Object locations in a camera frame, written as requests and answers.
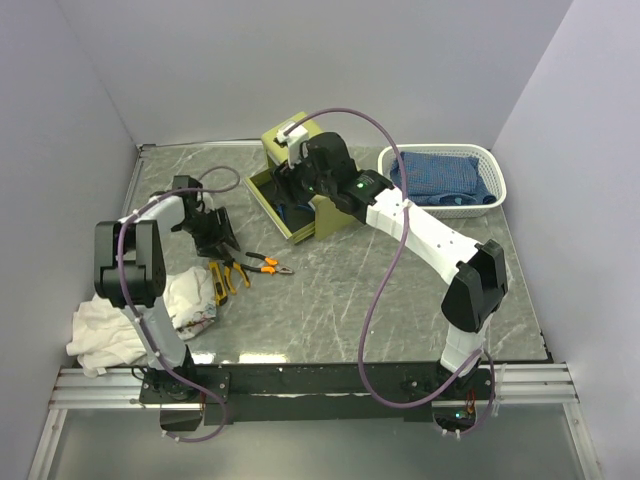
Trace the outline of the green metal drawer cabinet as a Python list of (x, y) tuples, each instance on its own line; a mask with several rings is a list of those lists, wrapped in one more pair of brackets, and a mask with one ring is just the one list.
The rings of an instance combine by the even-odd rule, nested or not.
[(276, 143), (276, 132), (284, 124), (298, 121), (305, 115), (304, 111), (296, 113), (261, 135), (265, 167), (244, 179), (249, 192), (267, 217), (284, 238), (293, 244), (298, 244), (310, 237), (322, 240), (355, 221), (353, 217), (340, 212), (330, 199), (319, 195), (314, 196), (308, 203), (298, 206), (297, 209), (289, 211), (285, 222), (276, 213), (275, 204), (278, 202), (276, 187), (270, 172), (288, 158), (287, 148)]

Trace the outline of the blue handled pliers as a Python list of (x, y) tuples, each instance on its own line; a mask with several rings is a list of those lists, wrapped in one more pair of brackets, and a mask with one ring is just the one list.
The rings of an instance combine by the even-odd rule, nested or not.
[(279, 218), (280, 218), (283, 222), (285, 222), (285, 221), (286, 221), (287, 213), (288, 213), (289, 211), (293, 211), (293, 210), (295, 210), (295, 209), (297, 209), (297, 208), (298, 208), (298, 205), (286, 204), (286, 203), (284, 203), (284, 202), (280, 202), (280, 201), (278, 201), (278, 202), (275, 204), (275, 210), (276, 210), (276, 213), (278, 214)]

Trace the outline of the orange black pliers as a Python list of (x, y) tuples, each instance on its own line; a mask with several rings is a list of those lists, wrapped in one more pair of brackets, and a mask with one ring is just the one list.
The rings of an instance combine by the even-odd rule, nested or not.
[(248, 271), (248, 272), (252, 272), (252, 273), (261, 273), (261, 274), (270, 274), (270, 275), (275, 275), (275, 274), (284, 274), (284, 275), (292, 275), (294, 274), (294, 271), (281, 264), (278, 260), (263, 255), (261, 253), (257, 253), (257, 252), (249, 252), (247, 251), (245, 253), (245, 256), (247, 258), (250, 259), (256, 259), (256, 260), (260, 260), (261, 264), (260, 265), (249, 265), (249, 264), (242, 264), (241, 267)]

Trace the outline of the yellow utility knife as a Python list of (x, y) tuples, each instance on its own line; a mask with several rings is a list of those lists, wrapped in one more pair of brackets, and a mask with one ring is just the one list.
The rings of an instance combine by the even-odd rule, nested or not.
[(217, 306), (223, 306), (228, 301), (228, 293), (223, 275), (217, 261), (210, 261), (208, 264), (214, 285), (214, 298)]

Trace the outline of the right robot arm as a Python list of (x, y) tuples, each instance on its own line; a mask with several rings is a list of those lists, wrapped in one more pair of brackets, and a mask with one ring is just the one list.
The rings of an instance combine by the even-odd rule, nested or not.
[(432, 267), (448, 289), (441, 311), (449, 323), (439, 363), (439, 390), (457, 399), (473, 385), (486, 324), (508, 292), (504, 250), (494, 240), (466, 237), (404, 198), (375, 170), (359, 168), (335, 132), (310, 136), (286, 127), (274, 136), (287, 158), (272, 178), (283, 201), (293, 205), (321, 195), (341, 212), (401, 242)]

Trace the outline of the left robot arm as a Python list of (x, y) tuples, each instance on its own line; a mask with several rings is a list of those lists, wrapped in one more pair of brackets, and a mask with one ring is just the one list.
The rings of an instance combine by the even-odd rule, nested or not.
[(239, 243), (224, 207), (210, 209), (211, 194), (200, 180), (173, 178), (171, 189), (154, 194), (140, 209), (94, 232), (94, 287), (131, 322), (147, 356), (144, 383), (152, 391), (185, 402), (203, 393), (189, 348), (175, 331), (164, 292), (166, 268), (161, 237), (188, 233), (196, 254), (223, 261)]

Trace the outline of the blue checkered cloth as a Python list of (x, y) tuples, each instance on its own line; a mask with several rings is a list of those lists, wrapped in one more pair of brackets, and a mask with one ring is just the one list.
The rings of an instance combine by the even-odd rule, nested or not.
[(490, 205), (497, 198), (472, 156), (401, 152), (408, 180), (407, 193), (419, 206)]

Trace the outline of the white plastic basket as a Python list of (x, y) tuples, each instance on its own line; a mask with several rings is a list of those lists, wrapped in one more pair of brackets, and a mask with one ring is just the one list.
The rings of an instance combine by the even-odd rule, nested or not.
[(442, 219), (475, 218), (500, 206), (507, 189), (493, 154), (473, 144), (403, 144), (408, 196)]

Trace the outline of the white cloth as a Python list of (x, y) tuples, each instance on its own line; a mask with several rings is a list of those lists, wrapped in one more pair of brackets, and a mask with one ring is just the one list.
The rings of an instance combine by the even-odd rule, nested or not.
[[(195, 338), (217, 320), (212, 275), (203, 267), (169, 275), (162, 300), (160, 311), (145, 312), (143, 319), (147, 324), (172, 326), (183, 341)], [(147, 352), (136, 326), (126, 312), (95, 295), (72, 315), (72, 337), (66, 344), (66, 354), (76, 358), (89, 378), (104, 374), (109, 367), (145, 365)]]

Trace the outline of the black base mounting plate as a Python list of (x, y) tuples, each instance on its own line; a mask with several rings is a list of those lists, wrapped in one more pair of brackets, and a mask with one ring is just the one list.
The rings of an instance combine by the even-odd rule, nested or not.
[(365, 375), (355, 363), (196, 365), (184, 385), (164, 371), (145, 372), (139, 400), (146, 407), (177, 412), (193, 408), (185, 420), (164, 416), (165, 425), (194, 430), (263, 421), (368, 420), (399, 418), (430, 422), (434, 404), (409, 408), (434, 394), (456, 407), (488, 399), (488, 369), (474, 366), (458, 378), (436, 362), (368, 363)]

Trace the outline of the aluminium frame rail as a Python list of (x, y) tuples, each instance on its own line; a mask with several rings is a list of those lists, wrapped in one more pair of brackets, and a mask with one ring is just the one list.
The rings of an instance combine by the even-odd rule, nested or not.
[[(367, 377), (375, 390), (394, 402), (419, 399), (436, 390), (448, 374), (433, 362), (369, 363)], [(246, 397), (300, 399), (324, 396), (367, 397), (354, 363), (308, 364), (220, 364), (200, 365), (198, 383), (226, 402)], [(78, 368), (63, 369), (54, 384), (50, 409), (167, 408), (194, 410), (202, 404), (200, 395), (172, 400), (144, 383), (141, 374), (128, 368), (112, 368), (89, 378)], [(475, 399), (496, 399), (506, 405), (574, 404), (578, 395), (569, 369), (564, 364), (482, 363), (456, 381), (437, 398), (446, 406)]]

